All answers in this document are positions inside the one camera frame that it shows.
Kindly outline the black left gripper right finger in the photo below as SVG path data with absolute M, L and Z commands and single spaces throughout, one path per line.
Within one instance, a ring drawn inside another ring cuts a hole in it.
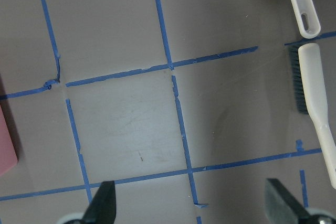
M 306 223 L 310 214 L 276 178 L 265 181 L 265 214 L 270 223 Z

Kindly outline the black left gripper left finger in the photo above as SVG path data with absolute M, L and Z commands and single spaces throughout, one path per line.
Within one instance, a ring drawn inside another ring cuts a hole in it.
M 102 182 L 81 218 L 81 223 L 114 223 L 117 211 L 115 190 L 113 180 Z

